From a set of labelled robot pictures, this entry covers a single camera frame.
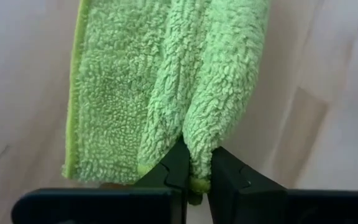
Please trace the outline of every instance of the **towel fold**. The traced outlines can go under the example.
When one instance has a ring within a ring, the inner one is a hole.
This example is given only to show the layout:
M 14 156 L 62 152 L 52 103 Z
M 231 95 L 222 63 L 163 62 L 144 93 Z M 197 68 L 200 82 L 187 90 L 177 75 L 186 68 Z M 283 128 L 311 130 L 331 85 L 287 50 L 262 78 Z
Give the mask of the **towel fold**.
M 132 184 L 183 135 L 191 188 L 257 81 L 269 0 L 82 0 L 63 175 Z

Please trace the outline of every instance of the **fluffy towel fabric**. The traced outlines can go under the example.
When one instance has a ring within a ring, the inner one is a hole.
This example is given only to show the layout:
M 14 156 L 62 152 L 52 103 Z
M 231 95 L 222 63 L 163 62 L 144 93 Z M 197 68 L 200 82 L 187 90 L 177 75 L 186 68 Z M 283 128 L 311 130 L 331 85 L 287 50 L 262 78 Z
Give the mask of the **fluffy towel fabric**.
M 183 135 L 191 188 L 257 81 L 269 0 L 82 0 L 63 175 L 131 184 Z

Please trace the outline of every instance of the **green microfiber towel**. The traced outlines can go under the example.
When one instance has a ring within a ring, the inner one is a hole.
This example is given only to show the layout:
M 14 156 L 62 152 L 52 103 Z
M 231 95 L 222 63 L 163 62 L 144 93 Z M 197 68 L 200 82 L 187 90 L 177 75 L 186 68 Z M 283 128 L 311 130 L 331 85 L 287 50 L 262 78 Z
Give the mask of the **green microfiber towel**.
M 207 192 L 212 151 L 255 87 L 268 9 L 269 0 L 82 0 L 63 175 L 133 184 L 183 135 L 191 188 Z

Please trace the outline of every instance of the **towel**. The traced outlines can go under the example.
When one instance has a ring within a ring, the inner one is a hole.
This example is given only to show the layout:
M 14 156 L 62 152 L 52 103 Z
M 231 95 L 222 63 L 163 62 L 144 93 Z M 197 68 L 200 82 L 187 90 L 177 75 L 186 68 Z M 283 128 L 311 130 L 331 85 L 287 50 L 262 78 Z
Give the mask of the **towel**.
M 133 184 L 183 135 L 190 187 L 257 82 L 269 0 L 81 0 L 63 175 Z

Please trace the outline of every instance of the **wooden surface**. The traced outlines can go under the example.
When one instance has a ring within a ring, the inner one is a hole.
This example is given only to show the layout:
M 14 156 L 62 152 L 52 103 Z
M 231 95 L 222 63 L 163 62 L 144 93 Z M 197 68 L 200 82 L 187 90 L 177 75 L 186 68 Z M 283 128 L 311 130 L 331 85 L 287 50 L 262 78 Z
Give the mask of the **wooden surface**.
M 60 175 L 77 5 L 0 0 L 0 223 L 32 189 L 80 186 Z M 272 0 L 259 84 L 224 145 L 287 187 L 358 189 L 358 0 Z M 188 219 L 211 223 L 208 204 Z

